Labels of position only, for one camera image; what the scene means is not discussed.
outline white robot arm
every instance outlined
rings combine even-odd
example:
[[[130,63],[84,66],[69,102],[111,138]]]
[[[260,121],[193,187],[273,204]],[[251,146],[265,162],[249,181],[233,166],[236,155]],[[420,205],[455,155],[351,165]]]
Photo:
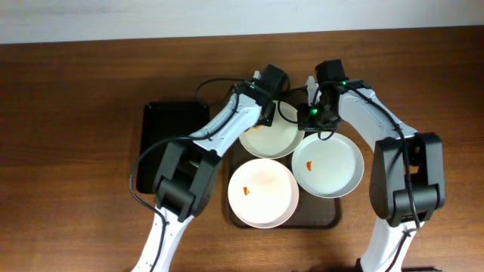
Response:
[[[419,134],[400,121],[362,80],[347,81],[339,60],[316,66],[316,74],[321,84],[315,83],[312,77],[306,83],[309,102],[298,107],[299,129],[317,131],[321,124],[344,120],[375,152],[370,198],[378,217],[368,249],[357,261],[355,269],[401,271],[403,258],[415,234],[409,231],[417,229],[412,218],[410,196],[405,190],[401,135],[410,143],[413,165],[419,165],[419,172],[412,175],[415,180],[412,197],[421,221],[429,220],[433,211],[441,208],[445,201],[440,139],[435,134]],[[271,125],[275,111],[272,100],[281,96],[286,77],[282,70],[268,66],[262,76],[235,85],[234,94],[225,108],[204,128],[191,135],[197,140],[168,145],[154,191],[156,209],[169,223],[163,236],[161,218],[155,215],[133,271],[169,270],[183,232],[203,211],[213,193],[217,168],[225,151],[240,134],[254,125]],[[391,116],[402,134],[369,100]],[[310,116],[315,109],[319,109],[318,115]]]

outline white wall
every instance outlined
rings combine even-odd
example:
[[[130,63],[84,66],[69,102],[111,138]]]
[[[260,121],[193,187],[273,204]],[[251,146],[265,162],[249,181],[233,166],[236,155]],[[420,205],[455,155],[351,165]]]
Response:
[[[0,43],[484,24],[484,0],[2,0]]]

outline white plate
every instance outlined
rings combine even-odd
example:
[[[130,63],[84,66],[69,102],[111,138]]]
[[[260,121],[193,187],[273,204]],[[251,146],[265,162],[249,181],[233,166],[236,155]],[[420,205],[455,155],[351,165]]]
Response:
[[[286,166],[271,159],[244,163],[228,184],[230,207],[239,219],[252,227],[277,227],[294,213],[298,201],[295,177]]]
[[[330,132],[322,132],[321,138]],[[309,171],[307,162],[311,162]],[[306,137],[294,150],[293,173],[299,185],[309,193],[323,197],[341,197],[360,183],[365,163],[360,149],[347,137],[335,133],[322,141],[318,134]]]
[[[282,119],[278,112],[277,101],[272,126],[258,126],[240,135],[242,146],[259,158],[277,159],[293,152],[304,138],[304,131],[297,124]],[[297,120],[297,110],[281,101],[281,112],[289,120]]]

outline wooden table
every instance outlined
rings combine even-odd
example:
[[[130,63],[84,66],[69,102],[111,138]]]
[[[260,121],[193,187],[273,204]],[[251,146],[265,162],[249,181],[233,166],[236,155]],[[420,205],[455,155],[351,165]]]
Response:
[[[219,76],[267,63],[303,85],[314,66],[342,58],[347,75],[419,131],[443,140],[447,201],[411,245],[404,267],[484,267],[484,28],[399,29],[263,36],[0,46],[0,270],[129,271],[153,214],[128,191],[143,106],[192,100]],[[209,101],[227,84],[204,90]],[[326,271],[352,267],[375,214],[365,176],[343,198],[332,230],[238,230],[215,196],[185,232],[172,271]],[[146,196],[153,202],[152,196]]]

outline tabletop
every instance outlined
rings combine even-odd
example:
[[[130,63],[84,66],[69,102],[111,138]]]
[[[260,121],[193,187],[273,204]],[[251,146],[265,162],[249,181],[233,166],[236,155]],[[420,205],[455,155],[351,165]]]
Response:
[[[0,270],[130,271],[153,220],[129,193],[143,107],[193,100],[213,77],[249,77],[273,63],[303,85],[323,60],[418,131],[443,141],[447,200],[415,237],[403,267],[484,267],[484,27],[0,45]],[[221,99],[227,83],[203,90]],[[372,152],[331,230],[240,230],[224,216],[222,182],[188,226],[172,271],[326,271],[353,267],[376,215]],[[153,203],[152,195],[143,196]]]

